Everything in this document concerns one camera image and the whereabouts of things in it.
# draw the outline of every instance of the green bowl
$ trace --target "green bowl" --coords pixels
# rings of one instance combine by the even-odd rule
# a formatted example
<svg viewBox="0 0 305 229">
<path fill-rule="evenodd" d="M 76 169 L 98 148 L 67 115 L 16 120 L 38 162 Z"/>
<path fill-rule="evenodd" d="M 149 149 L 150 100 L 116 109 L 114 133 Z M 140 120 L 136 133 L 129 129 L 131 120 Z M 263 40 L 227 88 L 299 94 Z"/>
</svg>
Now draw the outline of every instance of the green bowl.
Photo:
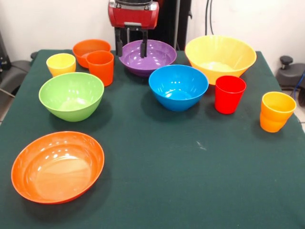
<svg viewBox="0 0 305 229">
<path fill-rule="evenodd" d="M 103 82 L 88 73 L 66 73 L 49 79 L 39 90 L 40 102 L 55 116 L 79 122 L 98 107 Z"/>
</svg>

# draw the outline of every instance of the bowl rim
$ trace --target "bowl rim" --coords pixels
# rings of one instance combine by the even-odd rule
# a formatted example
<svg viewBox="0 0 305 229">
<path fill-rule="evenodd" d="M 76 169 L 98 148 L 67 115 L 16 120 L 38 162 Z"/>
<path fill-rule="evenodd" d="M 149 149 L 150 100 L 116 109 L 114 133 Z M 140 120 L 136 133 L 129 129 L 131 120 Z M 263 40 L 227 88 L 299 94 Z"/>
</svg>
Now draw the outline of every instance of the bowl rim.
<svg viewBox="0 0 305 229">
<path fill-rule="evenodd" d="M 148 39 L 147 42 L 148 42 L 148 41 L 165 44 L 166 46 L 168 46 L 170 49 L 172 49 L 172 50 L 174 51 L 174 53 L 175 53 L 175 58 L 174 58 L 169 64 L 167 64 L 167 65 L 171 65 L 172 63 L 174 63 L 174 62 L 176 61 L 176 59 L 177 59 L 177 52 L 176 52 L 176 49 L 174 49 L 171 45 L 169 45 L 168 43 L 162 42 L 162 41 L 158 41 L 158 40 Z M 138 42 L 142 42 L 142 40 L 136 40 L 136 41 L 133 41 L 133 42 L 129 42 L 129 43 L 127 43 L 127 44 L 125 44 L 125 45 L 123 46 L 122 50 L 123 50 L 124 47 L 126 47 L 127 45 L 131 45 L 131 44 L 133 44 L 133 43 L 138 43 Z M 162 68 L 162 67 L 167 66 L 167 65 L 164 65 L 164 66 L 161 66 L 161 67 L 159 67 L 159 68 L 152 68 L 152 69 L 138 69 L 138 68 L 133 68 L 133 67 L 131 67 L 131 66 L 125 64 L 125 62 L 122 60 L 122 57 L 123 57 L 123 56 L 120 56 L 120 57 L 119 57 L 119 60 L 121 61 L 121 63 L 122 63 L 125 67 L 134 69 L 134 70 L 136 70 L 136 71 L 147 71 L 147 72 L 148 72 L 148 71 L 155 71 L 155 70 L 157 70 L 157 69 L 159 69 L 159 68 Z"/>
<path fill-rule="evenodd" d="M 73 57 L 73 63 L 70 64 L 70 65 L 68 65 L 68 66 L 62 67 L 62 68 L 56 68 L 56 67 L 50 66 L 50 65 L 48 64 L 49 60 L 50 60 L 51 58 L 53 58 L 53 57 L 55 57 L 55 56 L 59 56 L 59 55 L 68 55 L 68 56 L 72 56 L 72 57 Z M 73 66 L 73 65 L 75 65 L 75 64 L 76 64 L 76 58 L 75 58 L 75 56 L 72 55 L 72 54 L 70 54 L 70 53 L 66 53 L 66 52 L 61 52 L 61 53 L 54 54 L 54 55 L 50 56 L 50 57 L 47 59 L 47 61 L 46 61 L 46 65 L 47 65 L 49 68 L 52 68 L 52 69 L 65 69 L 65 68 L 69 68 L 69 67 L 71 67 L 71 66 Z"/>
<path fill-rule="evenodd" d="M 102 39 L 86 39 L 86 40 L 82 40 L 82 41 L 80 41 L 80 42 L 77 42 L 74 46 L 73 46 L 73 48 L 72 48 L 72 52 L 73 52 L 73 54 L 75 55 L 75 56 L 77 56 L 77 58 L 84 58 L 84 57 L 82 57 L 82 55 L 78 55 L 76 52 L 75 52 L 75 48 L 76 48 L 76 46 L 78 46 L 78 45 L 80 45 L 80 44 L 82 44 L 82 43 L 85 43 L 85 42 L 91 42 L 91 41 L 94 41 L 94 42 L 105 42 L 108 46 L 109 46 L 109 50 L 107 51 L 107 50 L 105 50 L 105 51 L 107 51 L 107 52 L 110 52 L 111 51 L 111 45 L 110 45 L 110 43 L 108 42 L 108 41 L 105 41 L 105 40 L 102 40 Z"/>
<path fill-rule="evenodd" d="M 172 98 L 166 97 L 166 96 L 164 96 L 164 95 L 158 93 L 157 91 L 155 91 L 155 90 L 151 87 L 151 78 L 152 78 L 152 76 L 153 76 L 154 74 L 156 74 L 156 72 L 157 72 L 158 70 L 160 70 L 160 69 L 162 69 L 162 68 L 172 68 L 172 67 L 176 67 L 176 66 L 182 66 L 182 67 L 185 67 L 185 68 L 189 68 L 189 69 L 191 69 L 192 71 L 197 71 L 198 73 L 200 73 L 201 75 L 203 75 L 204 79 L 206 79 L 206 82 L 207 82 L 207 87 L 203 90 L 203 92 L 200 93 L 200 94 L 199 94 L 198 96 L 196 96 L 196 97 L 192 97 L 192 98 L 189 98 L 189 99 L 183 99 L 183 100 L 181 100 L 181 99 L 172 99 Z M 192 99 L 199 98 L 199 97 L 201 97 L 201 96 L 204 95 L 204 93 L 205 93 L 205 92 L 208 90 L 208 88 L 209 88 L 209 79 L 206 77 L 206 75 L 205 75 L 203 72 L 201 72 L 201 71 L 199 71 L 198 69 L 195 69 L 195 68 L 193 68 L 193 67 L 191 67 L 191 66 L 183 65 L 183 64 L 172 64 L 172 65 L 167 65 L 167 66 L 164 66 L 164 67 L 161 67 L 161 68 L 158 68 L 157 70 L 155 70 L 155 71 L 151 74 L 151 76 L 149 77 L 149 79 L 148 79 L 148 84 L 149 84 L 150 89 L 151 89 L 154 93 L 156 93 L 158 96 L 160 96 L 160 97 L 162 97 L 162 98 L 169 99 L 169 100 L 173 100 L 173 101 L 188 101 L 188 100 L 192 100 Z"/>
<path fill-rule="evenodd" d="M 59 200 L 59 201 L 38 201 L 34 198 L 31 198 L 31 197 L 26 197 L 24 196 L 23 194 L 21 194 L 21 192 L 19 191 L 19 189 L 17 188 L 17 184 L 14 182 L 14 179 L 13 179 L 13 170 L 16 166 L 16 163 L 17 163 L 17 159 L 21 156 L 21 154 L 24 154 L 24 152 L 27 150 L 27 148 L 34 144 L 35 142 L 38 142 L 40 140 L 42 140 L 43 138 L 46 138 L 48 136 L 51 136 L 51 135 L 57 135 L 59 133 L 65 133 L 65 134 L 78 134 L 78 135 L 82 135 L 82 136 L 86 136 L 88 138 L 90 138 L 91 140 L 93 140 L 97 146 L 99 147 L 99 149 L 101 150 L 101 153 L 102 153 L 102 157 L 103 157 L 103 161 L 102 161 L 102 166 L 101 166 L 101 170 L 98 171 L 97 173 L 97 176 L 84 188 L 82 189 L 81 191 L 79 191 L 77 194 L 75 194 L 73 197 L 69 198 L 69 199 L 63 199 L 63 200 Z M 43 135 L 37 139 L 35 139 L 34 141 L 28 143 L 21 151 L 20 153 L 16 156 L 15 160 L 14 160 L 14 163 L 12 165 L 12 168 L 11 168 L 11 171 L 10 171 L 10 179 L 11 179 L 11 182 L 15 188 L 15 190 L 18 192 L 19 195 L 21 195 L 22 197 L 24 197 L 25 199 L 28 199 L 30 201 L 33 201 L 33 202 L 36 202 L 36 203 L 41 203 L 41 204 L 56 204 L 56 203 L 65 203 L 65 202 L 69 202 L 70 200 L 73 200 L 77 197 L 79 197 L 81 194 L 83 194 L 86 190 L 90 189 L 91 186 L 97 181 L 97 179 L 100 177 L 101 173 L 102 173 L 102 170 L 104 168 L 104 164 L 105 164 L 105 154 L 104 154 L 104 150 L 101 146 L 101 144 L 95 139 L 93 138 L 92 136 L 90 135 L 87 135 L 85 133 L 82 133 L 82 132 L 78 132 L 78 131 L 58 131 L 58 132 L 53 132 L 53 133 L 50 133 L 50 134 L 47 134 L 47 135 Z"/>
<path fill-rule="evenodd" d="M 52 107 L 46 105 L 46 104 L 43 102 L 43 100 L 41 99 L 41 92 L 42 92 L 43 88 L 46 87 L 46 85 L 47 85 L 49 82 L 51 82 L 52 80 L 55 80 L 55 79 L 58 78 L 58 77 L 64 77 L 65 75 L 68 75 L 68 74 L 79 74 L 79 75 L 80 75 L 80 74 L 84 74 L 84 75 L 93 76 L 93 77 L 97 78 L 97 79 L 99 80 L 99 82 L 101 83 L 101 86 L 102 86 L 101 95 L 99 95 L 98 98 L 97 98 L 96 100 L 94 100 L 94 102 L 92 102 L 90 105 L 88 105 L 88 106 L 86 106 L 86 107 L 84 107 L 84 108 L 81 108 L 81 109 L 60 110 L 60 109 L 54 109 L 54 108 L 52 108 Z M 81 110 L 86 109 L 86 108 L 90 107 L 91 105 L 95 104 L 97 101 L 99 101 L 99 100 L 101 99 L 101 97 L 102 97 L 103 94 L 104 94 L 104 91 L 105 91 L 104 83 L 103 83 L 102 80 L 101 80 L 100 78 L 98 78 L 97 76 L 92 75 L 92 74 L 90 74 L 90 73 L 74 72 L 74 73 L 65 73 L 65 74 L 61 74 L 61 75 L 58 75 L 58 76 L 56 76 L 56 77 L 50 78 L 47 82 L 45 82 L 45 83 L 41 86 L 41 88 L 40 88 L 40 90 L 39 90 L 39 93 L 38 93 L 38 97 L 39 97 L 39 100 L 40 100 L 40 102 L 42 103 L 42 105 L 44 105 L 47 109 L 50 109 L 50 110 L 53 110 L 53 111 L 58 111 L 58 112 L 73 112 L 73 111 L 81 111 Z"/>
<path fill-rule="evenodd" d="M 209 71 L 211 71 L 211 72 L 214 72 L 214 73 L 217 73 L 217 72 L 218 72 L 218 73 L 234 73 L 234 72 L 239 72 L 239 71 L 247 70 L 247 69 L 250 68 L 253 64 L 255 64 L 255 62 L 256 62 L 256 60 L 257 60 L 257 54 L 256 54 L 256 51 L 254 50 L 254 48 L 252 48 L 251 45 L 249 45 L 248 43 L 246 43 L 246 42 L 244 42 L 244 41 L 242 41 L 242 40 L 240 40 L 240 39 L 237 39 L 237 38 L 234 38 L 234 37 L 231 37 L 231 36 L 225 36 L 225 35 L 205 35 L 205 36 L 196 37 L 196 38 L 192 39 L 191 41 L 189 41 L 189 42 L 186 44 L 185 49 L 184 49 L 184 52 L 185 52 L 185 55 L 186 55 L 186 57 L 187 57 L 187 59 L 188 59 L 189 61 L 191 61 L 191 60 L 189 59 L 188 54 L 187 54 L 187 53 L 188 53 L 189 44 L 192 43 L 192 42 L 194 42 L 195 40 L 199 40 L 199 39 L 202 39 L 202 38 L 204 38 L 204 37 L 222 37 L 222 38 L 228 38 L 228 39 L 233 39 L 233 40 L 239 41 L 239 42 L 243 43 L 244 45 L 248 46 L 248 47 L 252 50 L 252 52 L 254 53 L 254 55 L 255 55 L 254 61 L 253 61 L 251 64 L 249 64 L 249 65 L 247 65 L 246 67 L 244 67 L 244 68 L 234 69 L 233 71 L 216 71 L 216 70 L 207 69 L 207 70 L 209 70 Z M 195 62 L 195 61 L 192 61 L 192 62 L 193 62 L 195 65 L 200 66 L 200 64 L 198 64 L 197 62 Z"/>
</svg>

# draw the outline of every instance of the green tablecloth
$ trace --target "green tablecloth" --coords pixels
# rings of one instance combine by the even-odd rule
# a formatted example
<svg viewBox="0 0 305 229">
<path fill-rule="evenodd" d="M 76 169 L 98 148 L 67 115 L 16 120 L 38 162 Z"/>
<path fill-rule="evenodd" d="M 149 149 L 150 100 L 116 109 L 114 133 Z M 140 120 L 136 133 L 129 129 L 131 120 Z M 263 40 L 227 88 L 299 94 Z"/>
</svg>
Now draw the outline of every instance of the green tablecloth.
<svg viewBox="0 0 305 229">
<path fill-rule="evenodd" d="M 79 123 L 54 117 L 38 99 L 51 77 L 45 61 L 58 52 L 38 53 L 0 126 L 1 228 L 305 227 L 305 135 L 295 116 L 279 133 L 260 128 L 262 95 L 280 90 L 260 52 L 243 76 L 248 87 L 233 115 L 215 111 L 212 86 L 190 110 L 170 112 L 155 100 L 147 80 L 116 59 L 113 84 L 95 113 Z M 183 52 L 176 63 L 188 64 Z M 14 159 L 36 138 L 63 130 L 100 142 L 100 178 L 67 204 L 23 199 L 10 181 Z"/>
</svg>

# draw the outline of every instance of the cup rim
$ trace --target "cup rim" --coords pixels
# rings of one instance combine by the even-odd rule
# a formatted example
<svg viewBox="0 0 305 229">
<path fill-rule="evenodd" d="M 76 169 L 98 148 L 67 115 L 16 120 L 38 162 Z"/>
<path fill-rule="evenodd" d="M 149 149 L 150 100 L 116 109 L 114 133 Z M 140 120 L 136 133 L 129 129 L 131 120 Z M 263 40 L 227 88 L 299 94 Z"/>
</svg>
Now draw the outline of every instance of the cup rim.
<svg viewBox="0 0 305 229">
<path fill-rule="evenodd" d="M 92 62 L 88 61 L 88 57 L 89 57 L 91 54 L 97 53 L 97 52 L 109 53 L 109 54 L 112 56 L 112 57 L 111 57 L 111 60 L 108 61 L 107 63 L 100 63 L 100 64 L 99 64 L 99 63 L 92 63 Z M 96 51 L 90 52 L 90 53 L 86 56 L 86 61 L 87 61 L 87 63 L 88 63 L 88 64 L 91 64 L 91 65 L 95 65 L 95 66 L 104 66 L 104 65 L 107 65 L 107 64 L 111 63 L 113 60 L 114 60 L 114 55 L 113 55 L 111 52 L 105 51 L 105 50 L 96 50 Z"/>
<path fill-rule="evenodd" d="M 265 96 L 267 96 L 268 94 L 281 94 L 281 95 L 283 95 L 283 96 L 286 96 L 286 97 L 289 98 L 291 101 L 293 101 L 295 105 L 294 105 L 293 109 L 291 109 L 291 110 L 289 110 L 289 111 L 278 111 L 278 110 L 275 110 L 275 109 L 271 108 L 270 106 L 268 106 L 268 105 L 265 103 L 265 101 L 264 101 Z M 272 110 L 272 111 L 274 111 L 274 112 L 277 112 L 277 113 L 282 113 L 282 114 L 291 113 L 291 112 L 293 112 L 293 111 L 296 109 L 296 102 L 295 102 L 295 100 L 294 100 L 292 97 L 290 97 L 289 95 L 287 95 L 287 94 L 285 94 L 285 93 L 283 93 L 283 92 L 267 92 L 267 93 L 265 93 L 265 94 L 263 95 L 263 97 L 262 97 L 262 103 L 263 103 L 268 109 L 270 109 L 270 110 Z"/>
<path fill-rule="evenodd" d="M 217 85 L 217 81 L 218 81 L 218 80 L 221 80 L 221 79 L 223 79 L 223 78 L 225 78 L 225 77 L 230 77 L 230 78 L 231 78 L 231 77 L 234 77 L 234 78 L 236 78 L 236 80 L 239 80 L 239 81 L 243 82 L 243 83 L 244 83 L 244 89 L 242 89 L 241 91 L 238 91 L 238 92 L 229 92 L 229 91 L 226 91 L 226 90 L 220 88 L 220 87 Z M 223 75 L 223 76 L 217 78 L 217 80 L 216 80 L 216 82 L 215 82 L 215 87 L 217 87 L 219 90 L 221 90 L 221 91 L 223 91 L 223 92 L 226 92 L 226 93 L 228 93 L 228 94 L 238 94 L 238 93 L 244 92 L 244 91 L 247 89 L 247 83 L 245 82 L 245 80 L 243 80 L 243 79 L 240 78 L 240 77 L 233 76 L 233 75 Z"/>
<path fill-rule="evenodd" d="M 53 57 L 59 56 L 59 55 L 72 56 L 72 57 L 73 57 L 73 63 L 70 64 L 70 65 L 68 65 L 68 66 L 62 67 L 62 68 L 56 68 L 56 67 L 50 66 L 50 65 L 48 64 L 48 61 L 50 60 L 50 58 L 53 58 Z M 65 52 L 58 53 L 58 54 L 54 54 L 54 55 L 50 56 L 50 57 L 47 59 L 47 61 L 46 61 L 46 65 L 47 65 L 48 67 L 50 67 L 50 68 L 53 68 L 53 69 L 65 69 L 65 68 L 69 68 L 69 67 L 73 66 L 75 63 L 76 63 L 76 58 L 75 58 L 75 56 L 73 56 L 73 55 L 70 54 L 70 53 L 65 53 Z"/>
</svg>

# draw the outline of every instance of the plastic cup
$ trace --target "plastic cup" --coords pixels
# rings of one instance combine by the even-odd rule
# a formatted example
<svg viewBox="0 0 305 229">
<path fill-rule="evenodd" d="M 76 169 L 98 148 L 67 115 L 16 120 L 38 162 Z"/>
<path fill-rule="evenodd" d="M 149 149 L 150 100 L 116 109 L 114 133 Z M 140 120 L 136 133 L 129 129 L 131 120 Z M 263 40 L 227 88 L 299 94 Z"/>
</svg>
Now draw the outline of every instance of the plastic cup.
<svg viewBox="0 0 305 229">
<path fill-rule="evenodd" d="M 114 56 L 111 52 L 95 51 L 87 56 L 89 71 L 102 80 L 105 87 L 113 82 Z"/>
<path fill-rule="evenodd" d="M 53 55 L 47 59 L 46 64 L 53 77 L 65 73 L 73 73 L 76 69 L 75 57 L 68 53 Z"/>
<path fill-rule="evenodd" d="M 89 68 L 86 58 L 89 53 L 94 51 L 110 51 L 111 46 L 107 41 L 98 39 L 89 39 L 78 42 L 73 47 L 73 54 L 76 56 L 77 62 L 81 67 Z"/>
<path fill-rule="evenodd" d="M 263 130 L 276 133 L 286 124 L 296 108 L 295 100 L 282 92 L 268 92 L 262 97 L 260 124 Z"/>
<path fill-rule="evenodd" d="M 215 85 L 215 109 L 225 115 L 234 113 L 246 87 L 246 82 L 239 77 L 219 77 Z"/>
</svg>

